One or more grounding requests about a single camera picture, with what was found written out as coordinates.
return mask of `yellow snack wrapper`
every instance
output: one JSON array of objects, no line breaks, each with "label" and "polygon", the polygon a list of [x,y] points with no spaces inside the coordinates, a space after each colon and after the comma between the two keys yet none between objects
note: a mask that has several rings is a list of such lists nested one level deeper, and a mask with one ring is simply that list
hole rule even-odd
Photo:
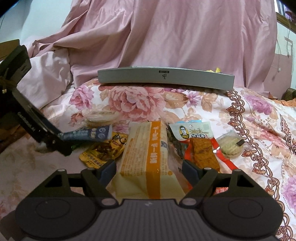
[{"label": "yellow snack wrapper", "polygon": [[152,121],[131,127],[112,186],[119,202],[184,197],[183,189],[168,167],[168,138],[163,123]]},{"label": "yellow snack wrapper", "polygon": [[108,160],[115,160],[122,154],[127,137],[127,134],[113,132],[112,140],[93,144],[79,158],[88,167],[100,168]]}]

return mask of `red packet strip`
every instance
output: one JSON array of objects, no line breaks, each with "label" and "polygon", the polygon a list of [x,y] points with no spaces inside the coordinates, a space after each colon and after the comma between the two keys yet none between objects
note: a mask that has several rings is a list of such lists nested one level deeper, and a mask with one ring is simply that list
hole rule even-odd
[{"label": "red packet strip", "polygon": [[228,166],[228,168],[229,168],[230,170],[233,171],[234,169],[238,169],[238,167],[237,167],[236,165],[234,165],[232,161],[230,161],[228,158],[226,158],[226,157],[223,155],[223,153],[222,153],[222,151],[221,151],[221,149],[220,149],[220,146],[219,146],[218,142],[216,141],[216,139],[215,139],[215,138],[212,138],[212,139],[211,139],[211,142],[212,142],[212,145],[213,145],[214,150],[216,150],[216,155],[217,155],[217,157],[218,157],[222,162],[224,162],[224,163],[226,164],[226,166]]},{"label": "red packet strip", "polygon": [[213,196],[216,195],[216,194],[222,193],[222,192],[226,192],[227,190],[228,190],[228,187],[224,187],[224,188],[216,188],[216,190],[215,190]]}]

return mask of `silver screw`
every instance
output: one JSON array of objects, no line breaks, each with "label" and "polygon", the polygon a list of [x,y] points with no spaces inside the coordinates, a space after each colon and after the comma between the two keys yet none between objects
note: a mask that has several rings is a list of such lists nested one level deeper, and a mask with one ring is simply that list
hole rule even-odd
[{"label": "silver screw", "polygon": [[113,198],[104,198],[101,202],[104,206],[114,206],[116,204]]},{"label": "silver screw", "polygon": [[184,198],[182,200],[182,203],[186,206],[193,206],[196,204],[196,200],[194,198],[188,197],[188,198]]}]

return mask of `clear plastic wrapper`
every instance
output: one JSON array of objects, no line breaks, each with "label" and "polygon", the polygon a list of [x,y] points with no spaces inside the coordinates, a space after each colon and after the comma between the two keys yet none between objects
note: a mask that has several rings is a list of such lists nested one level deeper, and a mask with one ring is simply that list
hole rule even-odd
[{"label": "clear plastic wrapper", "polygon": [[91,111],[85,116],[84,123],[88,127],[107,126],[116,123],[120,119],[117,111]]},{"label": "clear plastic wrapper", "polygon": [[236,158],[240,156],[245,149],[252,149],[250,145],[233,130],[217,138],[217,142],[221,152],[227,158]]},{"label": "clear plastic wrapper", "polygon": [[175,174],[184,193],[187,194],[191,189],[191,185],[182,174],[182,159],[174,152],[172,143],[168,143],[168,167]]}]

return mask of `floral bedsheet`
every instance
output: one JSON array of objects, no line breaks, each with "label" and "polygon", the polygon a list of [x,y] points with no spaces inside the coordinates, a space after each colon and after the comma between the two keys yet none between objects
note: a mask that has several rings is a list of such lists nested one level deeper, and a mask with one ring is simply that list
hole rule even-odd
[{"label": "floral bedsheet", "polygon": [[[115,131],[128,132],[130,121],[210,121],[214,136],[235,130],[252,147],[232,162],[282,207],[280,240],[296,239],[296,110],[246,88],[219,91],[188,86],[100,85],[93,79],[47,105],[44,114],[61,131],[76,129],[90,111],[121,113]],[[20,139],[0,155],[0,217],[58,168],[85,168],[75,150],[69,157],[34,151],[34,140]]]}]

